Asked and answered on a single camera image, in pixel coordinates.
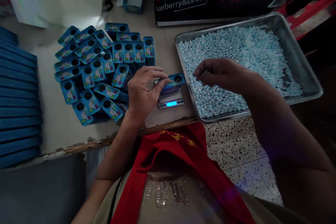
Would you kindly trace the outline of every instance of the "hand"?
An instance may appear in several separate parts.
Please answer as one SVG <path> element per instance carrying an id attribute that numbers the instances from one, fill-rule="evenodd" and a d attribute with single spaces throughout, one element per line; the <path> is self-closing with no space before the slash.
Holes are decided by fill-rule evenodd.
<path id="1" fill-rule="evenodd" d="M 149 91 L 146 88 L 148 82 L 153 78 L 161 78 Z M 126 112 L 128 123 L 140 127 L 152 108 L 157 104 L 160 92 L 169 82 L 168 75 L 163 73 L 163 68 L 156 66 L 143 66 L 128 83 L 129 109 Z"/>
<path id="2" fill-rule="evenodd" d="M 196 68 L 194 77 L 197 81 L 202 81 L 203 86 L 217 85 L 241 95 L 255 93 L 260 88 L 270 87 L 258 73 L 226 58 L 203 60 Z"/>

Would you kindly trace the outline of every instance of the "chipped table edge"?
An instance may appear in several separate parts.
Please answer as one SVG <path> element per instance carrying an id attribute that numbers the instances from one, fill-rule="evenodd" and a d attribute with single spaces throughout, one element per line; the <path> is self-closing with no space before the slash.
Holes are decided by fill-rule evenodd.
<path id="1" fill-rule="evenodd" d="M 161 131 L 161 130 L 170 130 L 170 129 L 181 127 L 181 126 L 184 126 L 184 125 L 196 123 L 197 121 L 198 121 L 198 119 L 196 117 L 183 117 L 181 119 L 178 119 L 178 120 L 175 120 L 175 121 L 172 121 L 172 122 L 168 122 L 166 124 L 156 125 L 156 126 L 150 127 L 150 128 L 142 128 L 142 129 L 138 130 L 137 135 L 138 136 L 148 135 L 148 134 L 152 134 L 154 132 Z M 78 154 L 78 153 L 89 151 L 91 149 L 102 148 L 104 146 L 108 146 L 113 142 L 117 133 L 118 132 L 116 131 L 110 137 L 100 139 L 100 140 L 95 140 L 95 139 L 89 137 L 87 139 L 86 143 L 84 143 L 84 142 L 76 143 L 76 144 L 74 144 L 72 146 L 68 146 L 66 148 L 58 148 L 57 150 L 55 150 L 53 152 L 46 153 L 46 154 L 44 154 L 42 156 L 39 156 L 39 157 L 36 157 L 34 159 L 27 160 L 23 163 L 19 163 L 18 165 L 14 166 L 14 167 L 0 169 L 0 173 L 1 172 L 12 171 L 12 170 L 16 170 L 16 169 L 20 169 L 20 168 L 24 168 L 24 167 L 28 167 L 28 166 L 35 165 L 35 164 L 38 164 L 38 163 L 43 163 L 43 162 L 50 161 L 50 160 L 53 160 L 53 159 L 57 159 L 57 158 L 60 158 L 60 157 L 63 157 L 63 156 Z"/>

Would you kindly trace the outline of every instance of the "left hand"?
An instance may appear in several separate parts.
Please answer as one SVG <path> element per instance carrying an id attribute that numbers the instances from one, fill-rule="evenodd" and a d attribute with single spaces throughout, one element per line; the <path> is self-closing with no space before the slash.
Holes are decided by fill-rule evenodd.
<path id="1" fill-rule="evenodd" d="M 153 90 L 149 91 L 146 85 L 153 78 L 161 78 L 162 80 L 154 86 Z M 169 81 L 168 75 L 163 73 L 163 68 L 158 66 L 143 66 L 135 73 L 127 85 L 130 101 L 125 117 L 128 123 L 137 128 L 140 127 L 152 108 L 157 104 L 160 92 Z"/>

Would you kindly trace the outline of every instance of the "red scarf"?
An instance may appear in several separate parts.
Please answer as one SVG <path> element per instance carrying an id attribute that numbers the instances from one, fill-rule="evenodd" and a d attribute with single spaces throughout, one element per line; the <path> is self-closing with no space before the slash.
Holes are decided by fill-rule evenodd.
<path id="1" fill-rule="evenodd" d="M 242 197 L 233 183 L 220 169 L 217 162 L 207 155 L 205 129 L 202 123 L 194 123 L 171 131 L 160 131 L 142 137 L 141 146 L 133 168 L 111 220 L 111 224 L 136 224 L 147 172 L 160 151 L 168 151 L 193 167 L 228 214 L 229 223 L 255 223 Z M 152 163 L 142 163 L 152 153 Z"/>

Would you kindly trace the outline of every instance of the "blue digital readout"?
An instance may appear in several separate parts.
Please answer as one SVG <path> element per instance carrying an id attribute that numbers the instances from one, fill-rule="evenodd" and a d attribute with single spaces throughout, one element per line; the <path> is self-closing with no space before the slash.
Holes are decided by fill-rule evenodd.
<path id="1" fill-rule="evenodd" d="M 170 107 L 170 106 L 175 106 L 177 105 L 177 102 L 176 101 L 172 101 L 170 103 L 167 103 L 167 107 Z"/>

